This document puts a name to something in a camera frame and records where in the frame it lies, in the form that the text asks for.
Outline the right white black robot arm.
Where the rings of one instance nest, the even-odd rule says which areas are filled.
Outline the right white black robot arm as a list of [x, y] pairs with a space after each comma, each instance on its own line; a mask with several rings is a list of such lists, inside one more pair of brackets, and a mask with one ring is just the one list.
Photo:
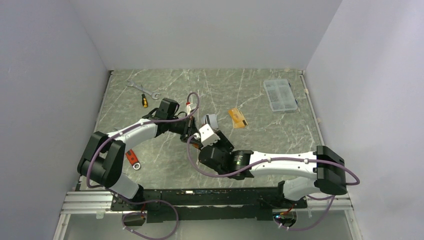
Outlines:
[[191, 143], [199, 144], [198, 161], [214, 170], [218, 178], [244, 180], [271, 175], [292, 176], [292, 180], [278, 184], [275, 200], [282, 208], [314, 193], [333, 196], [347, 193], [345, 161], [324, 145], [298, 154], [234, 150], [221, 132], [209, 128], [195, 133]]

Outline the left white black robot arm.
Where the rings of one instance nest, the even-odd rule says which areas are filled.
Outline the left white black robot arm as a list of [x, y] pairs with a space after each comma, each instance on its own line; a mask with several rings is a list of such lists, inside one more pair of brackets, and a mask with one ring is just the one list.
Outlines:
[[86, 186], [105, 188], [123, 197], [129, 209], [139, 209], [145, 200], [144, 188], [122, 172], [126, 153], [166, 132], [178, 134], [188, 142], [197, 132], [193, 115], [200, 104], [188, 101], [184, 117], [178, 117], [178, 106], [176, 101], [164, 98], [159, 107], [127, 127], [109, 133], [94, 132], [77, 165], [77, 172], [85, 177]]

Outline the silver striped credit card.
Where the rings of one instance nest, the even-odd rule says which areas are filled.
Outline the silver striped credit card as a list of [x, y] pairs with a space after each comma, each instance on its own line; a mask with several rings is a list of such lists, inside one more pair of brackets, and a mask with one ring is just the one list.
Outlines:
[[219, 125], [218, 125], [218, 120], [217, 120], [217, 115], [216, 114], [205, 114], [202, 117], [202, 125], [209, 125], [213, 130], [218, 130], [219, 129]]

